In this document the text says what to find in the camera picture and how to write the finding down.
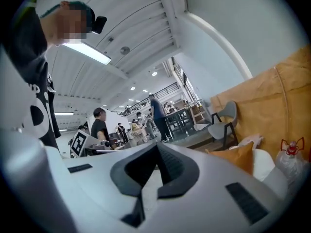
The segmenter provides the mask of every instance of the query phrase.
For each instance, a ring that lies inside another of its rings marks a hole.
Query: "orange cushion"
[[[232,164],[253,175],[253,142],[232,150],[214,151],[209,154],[226,159]]]

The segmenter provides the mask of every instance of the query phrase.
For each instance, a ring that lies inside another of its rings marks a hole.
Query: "chair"
[[[219,123],[214,123],[214,116],[216,116],[219,120]],[[220,117],[231,117],[233,118],[232,122],[225,123],[222,122]],[[238,139],[234,131],[234,127],[238,123],[238,110],[237,104],[235,101],[229,101],[225,108],[221,111],[212,114],[212,125],[208,127],[208,132],[214,139],[220,140],[223,139],[223,149],[225,150],[226,138],[228,135],[233,134],[234,139],[236,141],[236,145],[238,144]]]

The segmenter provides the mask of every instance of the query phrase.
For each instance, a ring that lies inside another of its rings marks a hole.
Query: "fluorescent light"
[[[97,60],[100,63],[103,63],[104,65],[109,64],[111,59],[99,52],[98,50],[86,45],[85,43],[79,43],[79,44],[70,44],[70,43],[65,43],[63,44],[64,46],[71,48],[73,50],[76,50],[82,54],[85,54],[86,56]]]
[[[55,116],[72,116],[73,112],[55,112]]]

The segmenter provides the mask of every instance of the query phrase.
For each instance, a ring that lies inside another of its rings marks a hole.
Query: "ceiling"
[[[37,0],[37,13],[44,13],[60,1]],[[54,110],[74,112],[73,116],[56,118],[60,129],[77,128],[86,122],[87,115],[103,104],[115,109],[120,103],[126,103],[129,96],[135,100],[144,99],[145,95],[139,91],[142,87],[153,92],[160,90],[157,85],[166,74],[159,64],[180,52],[171,1],[80,1],[88,4],[96,16],[107,17],[102,33],[88,34],[83,41],[106,53],[111,63],[102,65],[65,46],[48,50],[49,73],[56,90]],[[127,55],[120,52],[124,46],[130,48]],[[152,77],[149,70],[154,68],[159,72]],[[137,90],[130,93],[128,88],[135,85]]]

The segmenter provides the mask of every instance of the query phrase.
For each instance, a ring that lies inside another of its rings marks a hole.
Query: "smoke detector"
[[[130,48],[129,47],[122,47],[120,49],[121,54],[123,55],[127,55],[130,52]]]

